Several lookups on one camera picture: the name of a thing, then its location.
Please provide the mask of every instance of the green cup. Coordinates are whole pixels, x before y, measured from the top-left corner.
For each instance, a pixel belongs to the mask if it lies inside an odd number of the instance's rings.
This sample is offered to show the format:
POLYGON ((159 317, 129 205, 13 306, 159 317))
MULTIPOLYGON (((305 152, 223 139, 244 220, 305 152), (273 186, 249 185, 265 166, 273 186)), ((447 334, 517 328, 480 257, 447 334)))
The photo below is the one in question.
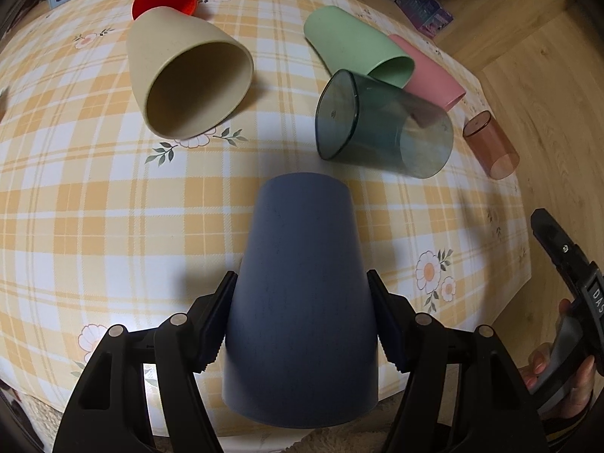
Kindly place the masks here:
POLYGON ((337 6, 311 13, 304 35, 332 75, 349 70, 401 89, 415 68, 413 59, 388 36, 337 6))

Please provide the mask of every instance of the floral tablecloth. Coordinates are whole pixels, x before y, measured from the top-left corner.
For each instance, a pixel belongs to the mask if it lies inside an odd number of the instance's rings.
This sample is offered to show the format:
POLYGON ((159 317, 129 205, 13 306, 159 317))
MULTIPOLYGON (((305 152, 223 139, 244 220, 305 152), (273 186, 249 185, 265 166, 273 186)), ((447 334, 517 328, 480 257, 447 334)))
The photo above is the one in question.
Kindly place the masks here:
MULTIPOLYGON (((131 92, 132 0, 73 0, 23 28, 0 55, 0 378, 63 410, 105 330, 153 327, 237 270, 260 185, 292 171, 352 192, 367 268, 445 325, 492 322, 530 278, 515 176, 489 180, 461 137, 488 108, 478 80, 414 31, 355 0, 199 0, 197 15, 251 51, 236 113, 189 140, 144 125, 131 92), (432 179, 326 163, 313 115, 329 78, 303 23, 337 5, 397 33, 466 88, 455 143, 432 179)), ((213 76, 200 76, 208 87, 213 76)), ((218 434, 263 428, 222 402, 222 351, 198 384, 218 434)), ((404 386, 380 351, 380 398, 404 386)), ((155 370, 150 415, 165 434, 155 370)))

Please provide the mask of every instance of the transparent brown cup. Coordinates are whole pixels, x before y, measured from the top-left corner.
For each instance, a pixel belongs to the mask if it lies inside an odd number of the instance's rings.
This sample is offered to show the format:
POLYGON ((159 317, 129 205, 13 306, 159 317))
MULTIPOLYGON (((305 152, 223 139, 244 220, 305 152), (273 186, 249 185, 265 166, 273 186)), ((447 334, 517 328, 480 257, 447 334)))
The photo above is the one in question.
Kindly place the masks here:
POLYGON ((520 163, 520 155, 488 110, 467 122, 463 137, 491 179, 505 179, 520 163))

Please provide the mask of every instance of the silver bolt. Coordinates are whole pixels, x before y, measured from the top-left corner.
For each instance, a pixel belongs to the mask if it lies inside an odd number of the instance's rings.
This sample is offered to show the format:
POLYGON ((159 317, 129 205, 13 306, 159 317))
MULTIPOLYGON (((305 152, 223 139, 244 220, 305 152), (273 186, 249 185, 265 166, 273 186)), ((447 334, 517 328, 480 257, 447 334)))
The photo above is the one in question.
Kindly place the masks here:
POLYGON ((432 317, 427 313, 418 313, 416 315, 416 323, 418 323, 418 325, 430 325, 432 323, 432 317))
POLYGON ((109 328, 109 335, 111 337, 119 337, 120 335, 122 335, 123 331, 124 327, 122 327, 121 325, 113 325, 109 328))
POLYGON ((490 328, 488 325, 481 325, 480 327, 478 327, 478 333, 482 335, 482 337, 487 338, 493 337, 495 335, 493 329, 490 328))
POLYGON ((186 313, 175 313, 170 317, 172 325, 183 325, 186 322, 186 313))

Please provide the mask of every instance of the hand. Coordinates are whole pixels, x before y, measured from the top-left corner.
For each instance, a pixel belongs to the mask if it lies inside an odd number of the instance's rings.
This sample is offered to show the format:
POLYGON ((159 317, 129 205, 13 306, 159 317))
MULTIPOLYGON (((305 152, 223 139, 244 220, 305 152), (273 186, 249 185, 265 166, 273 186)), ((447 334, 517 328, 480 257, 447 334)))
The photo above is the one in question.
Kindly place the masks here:
MULTIPOLYGON (((570 301, 563 299, 558 305, 558 322, 556 329, 560 328, 562 317, 570 309, 570 301)), ((535 349, 528 357, 528 366, 520 368, 520 374, 530 390, 537 384, 537 377, 545 371, 550 363, 552 344, 545 342, 535 349)), ((548 418, 570 419, 579 414, 590 401, 596 379, 596 366, 594 356, 589 356, 572 377, 573 387, 570 393, 557 406, 547 413, 548 418)))

